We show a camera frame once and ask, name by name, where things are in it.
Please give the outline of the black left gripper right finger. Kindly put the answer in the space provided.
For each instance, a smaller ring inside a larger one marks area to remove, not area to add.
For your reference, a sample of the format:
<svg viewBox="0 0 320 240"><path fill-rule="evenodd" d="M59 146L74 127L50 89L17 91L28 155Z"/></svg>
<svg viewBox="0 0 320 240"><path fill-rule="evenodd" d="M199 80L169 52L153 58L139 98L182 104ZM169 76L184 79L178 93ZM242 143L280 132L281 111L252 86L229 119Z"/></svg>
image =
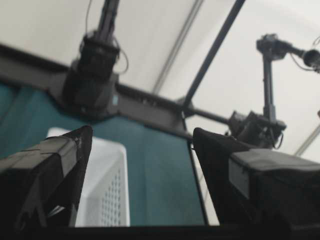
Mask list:
<svg viewBox="0 0 320 240"><path fill-rule="evenodd" d="M319 163L200 127L192 143L221 225L251 240L319 239Z"/></svg>

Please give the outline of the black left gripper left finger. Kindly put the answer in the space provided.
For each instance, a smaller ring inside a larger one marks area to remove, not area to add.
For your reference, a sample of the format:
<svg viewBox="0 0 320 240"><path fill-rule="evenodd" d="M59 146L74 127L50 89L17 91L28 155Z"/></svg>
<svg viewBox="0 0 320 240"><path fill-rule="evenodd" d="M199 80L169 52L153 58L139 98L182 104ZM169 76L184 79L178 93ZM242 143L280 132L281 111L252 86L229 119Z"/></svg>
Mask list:
<svg viewBox="0 0 320 240"><path fill-rule="evenodd" d="M74 227L92 149L84 125L0 160L0 231Z"/></svg>

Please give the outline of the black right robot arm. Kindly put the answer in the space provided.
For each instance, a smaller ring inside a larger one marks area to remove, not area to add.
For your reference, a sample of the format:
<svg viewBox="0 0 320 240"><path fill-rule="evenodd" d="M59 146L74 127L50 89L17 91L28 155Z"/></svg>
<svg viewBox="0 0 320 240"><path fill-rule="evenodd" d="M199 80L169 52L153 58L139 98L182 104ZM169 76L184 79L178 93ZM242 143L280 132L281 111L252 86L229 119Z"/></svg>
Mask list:
<svg viewBox="0 0 320 240"><path fill-rule="evenodd" d="M69 70L62 89L67 107L82 115L102 119L115 84L113 68L120 48L114 40L118 0L106 0L96 29L86 33L79 48L80 56Z"/></svg>

